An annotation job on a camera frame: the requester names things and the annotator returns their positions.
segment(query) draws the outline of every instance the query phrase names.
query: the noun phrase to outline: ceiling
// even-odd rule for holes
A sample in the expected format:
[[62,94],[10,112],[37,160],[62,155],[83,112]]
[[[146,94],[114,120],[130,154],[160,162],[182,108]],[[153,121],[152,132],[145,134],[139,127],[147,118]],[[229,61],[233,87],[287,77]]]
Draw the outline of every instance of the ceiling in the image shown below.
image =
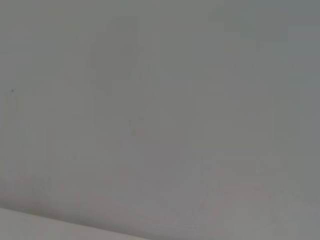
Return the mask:
[[151,240],[318,239],[319,7],[1,1],[0,206]]

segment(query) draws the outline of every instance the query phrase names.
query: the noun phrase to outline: gray wall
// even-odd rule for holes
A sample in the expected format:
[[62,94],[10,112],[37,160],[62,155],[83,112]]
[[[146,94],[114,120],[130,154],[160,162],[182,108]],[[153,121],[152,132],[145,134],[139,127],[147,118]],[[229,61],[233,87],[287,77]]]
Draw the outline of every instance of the gray wall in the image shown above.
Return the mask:
[[319,5],[1,1],[0,205],[154,240],[318,239]]

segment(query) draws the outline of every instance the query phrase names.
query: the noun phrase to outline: white surface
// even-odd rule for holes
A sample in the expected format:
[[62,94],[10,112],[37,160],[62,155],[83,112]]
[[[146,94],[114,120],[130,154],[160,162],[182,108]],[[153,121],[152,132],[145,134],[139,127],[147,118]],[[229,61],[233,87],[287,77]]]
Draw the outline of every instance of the white surface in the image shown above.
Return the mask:
[[319,9],[0,1],[0,205],[152,240],[319,239]]
[[0,238],[1,240],[144,240],[3,208],[0,208]]

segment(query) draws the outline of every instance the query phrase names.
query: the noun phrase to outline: small dark speck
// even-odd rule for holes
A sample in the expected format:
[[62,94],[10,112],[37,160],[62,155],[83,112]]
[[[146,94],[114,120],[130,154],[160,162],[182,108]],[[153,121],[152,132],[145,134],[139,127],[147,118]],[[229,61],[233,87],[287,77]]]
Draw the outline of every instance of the small dark speck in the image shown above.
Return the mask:
[[132,129],[131,132],[130,132],[131,136],[135,136],[137,134],[136,130],[135,129]]

